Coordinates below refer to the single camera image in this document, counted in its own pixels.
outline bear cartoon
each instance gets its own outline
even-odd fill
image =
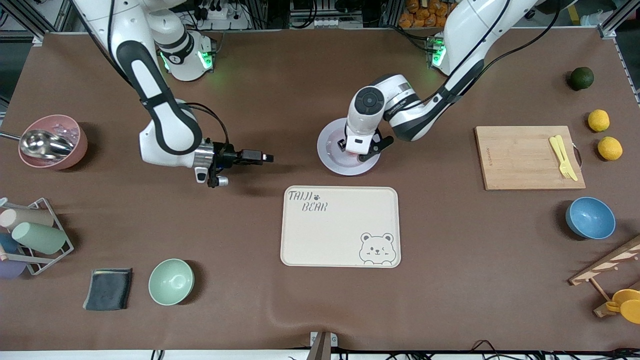
[[[360,259],[364,263],[372,263],[382,265],[389,263],[391,265],[396,259],[396,250],[394,249],[394,236],[385,233],[383,236],[371,236],[364,233],[360,236],[362,248],[360,248]]]

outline yellow lemon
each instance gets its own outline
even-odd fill
[[[598,152],[607,160],[617,160],[622,156],[622,145],[611,136],[605,136],[598,143]]]
[[[605,131],[609,128],[609,114],[604,110],[593,110],[589,114],[589,127],[593,131]]]

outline mint green bowl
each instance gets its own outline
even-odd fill
[[[158,264],[149,277],[149,295],[160,305],[176,305],[193,289],[193,270],[180,259]]]

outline metal scoop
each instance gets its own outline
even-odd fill
[[[72,143],[46,130],[29,130],[22,137],[0,131],[3,138],[20,142],[20,151],[39,159],[62,159],[74,149]]]

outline white plate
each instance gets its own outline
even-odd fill
[[[367,172],[378,162],[380,154],[362,163],[358,160],[358,154],[342,151],[338,146],[338,141],[345,138],[344,126],[346,124],[347,118],[345,117],[330,122],[322,129],[317,141],[318,156],[322,163],[336,174],[345,176],[360,175]],[[380,141],[380,137],[375,135],[374,140]]]
[[[400,263],[396,191],[355,186],[288,188],[280,259],[289,266],[396,267]]]

